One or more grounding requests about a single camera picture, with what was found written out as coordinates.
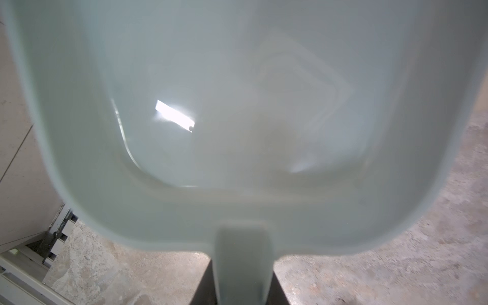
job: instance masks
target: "stone floor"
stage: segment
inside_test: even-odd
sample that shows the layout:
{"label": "stone floor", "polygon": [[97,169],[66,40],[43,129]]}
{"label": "stone floor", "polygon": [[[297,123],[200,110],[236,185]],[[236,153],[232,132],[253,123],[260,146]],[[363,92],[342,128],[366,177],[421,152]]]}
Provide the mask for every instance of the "stone floor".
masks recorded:
{"label": "stone floor", "polygon": [[[187,304],[208,260],[129,249],[78,222],[45,282],[78,305]],[[292,305],[487,305],[488,111],[471,118],[446,186],[410,230],[352,256],[283,257],[275,272]]]}

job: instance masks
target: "dark line on wall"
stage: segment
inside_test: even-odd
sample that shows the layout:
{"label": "dark line on wall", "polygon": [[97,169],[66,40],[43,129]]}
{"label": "dark line on wall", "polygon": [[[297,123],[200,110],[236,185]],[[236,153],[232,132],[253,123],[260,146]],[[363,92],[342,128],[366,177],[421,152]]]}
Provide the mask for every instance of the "dark line on wall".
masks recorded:
{"label": "dark line on wall", "polygon": [[19,147],[17,148],[17,151],[15,152],[12,160],[10,160],[10,163],[8,164],[7,168],[5,169],[5,171],[3,172],[3,175],[1,176],[0,178],[0,183],[1,181],[3,180],[3,177],[5,177],[5,174],[7,173],[8,169],[10,168],[10,166],[12,165],[12,162],[14,161],[15,159],[15,156],[17,155],[17,153],[19,152],[20,148],[22,147],[22,145],[24,144],[24,141],[25,139],[27,138],[27,136],[29,135],[31,129],[32,129],[32,126],[34,126],[34,124],[31,125],[31,127],[29,128],[29,131],[27,132],[27,134],[25,134],[25,137],[24,139],[22,140],[22,143],[20,143]]}
{"label": "dark line on wall", "polygon": [[4,243],[4,244],[13,243],[13,242],[19,241],[19,240],[24,239],[24,238],[29,238],[29,237],[32,237],[32,236],[34,236],[34,235],[39,235],[39,234],[42,234],[42,233],[44,233],[44,232],[45,232],[45,231],[42,231],[42,232],[39,232],[39,233],[36,233],[36,234],[32,234],[32,235],[29,235],[29,236],[21,237],[21,238],[19,238],[19,239],[16,239],[16,240],[14,240],[14,241],[9,241],[9,242]]}

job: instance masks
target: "light green plastic tray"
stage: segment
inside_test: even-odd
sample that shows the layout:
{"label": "light green plastic tray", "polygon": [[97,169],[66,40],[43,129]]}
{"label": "light green plastic tray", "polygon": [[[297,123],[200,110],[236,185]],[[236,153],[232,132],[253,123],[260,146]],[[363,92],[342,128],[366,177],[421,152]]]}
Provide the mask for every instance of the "light green plastic tray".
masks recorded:
{"label": "light green plastic tray", "polygon": [[487,63],[488,2],[3,1],[42,155],[99,233],[213,260],[260,304],[285,254],[428,208]]}

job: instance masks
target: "beige mottled floor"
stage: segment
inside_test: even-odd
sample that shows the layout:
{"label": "beige mottled floor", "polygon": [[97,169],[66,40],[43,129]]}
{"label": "beige mottled floor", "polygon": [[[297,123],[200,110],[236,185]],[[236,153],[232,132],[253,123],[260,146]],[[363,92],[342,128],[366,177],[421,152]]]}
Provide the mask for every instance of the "beige mottled floor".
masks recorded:
{"label": "beige mottled floor", "polygon": [[[45,282],[76,304],[187,304],[208,258],[113,244],[78,222]],[[488,111],[471,118],[431,210],[392,242],[275,263],[292,305],[488,304]]]}

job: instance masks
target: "black stand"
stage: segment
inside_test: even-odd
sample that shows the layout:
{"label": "black stand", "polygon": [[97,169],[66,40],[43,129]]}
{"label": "black stand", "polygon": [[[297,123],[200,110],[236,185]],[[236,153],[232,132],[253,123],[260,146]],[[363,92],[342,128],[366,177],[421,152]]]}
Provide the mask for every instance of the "black stand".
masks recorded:
{"label": "black stand", "polygon": [[[203,273],[202,280],[198,284],[195,295],[189,305],[217,305],[217,295],[212,271],[212,261],[208,263],[207,269]],[[266,305],[289,305],[285,293],[281,288],[276,274],[273,272],[271,287],[269,288]]]}

